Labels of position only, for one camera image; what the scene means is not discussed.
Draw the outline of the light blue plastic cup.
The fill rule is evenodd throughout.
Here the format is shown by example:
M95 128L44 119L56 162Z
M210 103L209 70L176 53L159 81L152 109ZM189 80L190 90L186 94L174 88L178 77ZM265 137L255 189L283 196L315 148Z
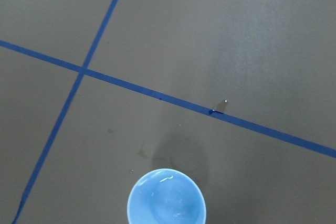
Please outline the light blue plastic cup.
M130 191L127 202L128 223L206 222L203 194L184 173L168 168L143 175Z

